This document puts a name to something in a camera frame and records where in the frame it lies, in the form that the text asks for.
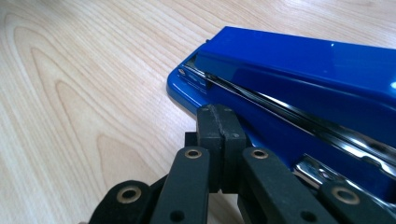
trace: metal rivet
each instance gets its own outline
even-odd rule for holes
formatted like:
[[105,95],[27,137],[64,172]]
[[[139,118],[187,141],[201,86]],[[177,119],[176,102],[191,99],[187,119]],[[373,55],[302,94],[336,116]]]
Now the metal rivet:
[[184,155],[189,159],[198,159],[202,156],[202,152],[197,149],[190,149]]
[[137,186],[127,186],[123,189],[120,189],[117,194],[117,201],[119,203],[134,203],[136,202],[140,196],[142,195],[142,190]]
[[268,158],[268,153],[266,153],[264,150],[256,149],[251,152],[251,156],[262,160]]
[[179,69],[178,69],[178,72],[179,72],[182,76],[186,76],[186,72],[185,72],[183,69],[179,68]]
[[332,188],[332,195],[338,199],[338,201],[347,204],[358,204],[361,202],[359,196],[355,192],[344,187]]

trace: stapler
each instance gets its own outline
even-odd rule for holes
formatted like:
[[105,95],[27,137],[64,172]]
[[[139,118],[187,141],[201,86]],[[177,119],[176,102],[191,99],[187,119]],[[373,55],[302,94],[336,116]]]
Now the stapler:
[[89,223],[395,223],[396,50],[225,27],[169,75],[196,132],[168,175],[113,187]]
[[396,50],[225,27],[167,79],[196,114],[230,107],[307,186],[344,180],[396,214]]

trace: table surface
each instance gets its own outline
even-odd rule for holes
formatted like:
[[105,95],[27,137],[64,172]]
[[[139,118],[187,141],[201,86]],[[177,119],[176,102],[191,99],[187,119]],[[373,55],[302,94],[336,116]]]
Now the table surface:
[[[167,174],[194,116],[166,77],[223,26],[396,49],[396,1],[1,1],[0,220],[79,223]],[[209,223],[242,223],[234,196]]]

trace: wood grain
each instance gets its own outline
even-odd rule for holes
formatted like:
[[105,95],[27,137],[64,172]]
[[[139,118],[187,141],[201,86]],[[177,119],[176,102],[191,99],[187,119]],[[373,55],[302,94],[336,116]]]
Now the wood grain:
[[[395,1],[1,1],[0,220],[79,223],[165,175],[193,116],[166,77],[223,26],[396,49]],[[235,197],[209,223],[241,223]]]

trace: blue stapler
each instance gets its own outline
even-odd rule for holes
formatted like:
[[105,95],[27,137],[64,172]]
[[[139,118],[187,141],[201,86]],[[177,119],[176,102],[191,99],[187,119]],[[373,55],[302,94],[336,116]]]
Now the blue stapler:
[[395,49],[225,27],[167,81],[194,114],[233,109],[312,188],[342,179],[396,211]]

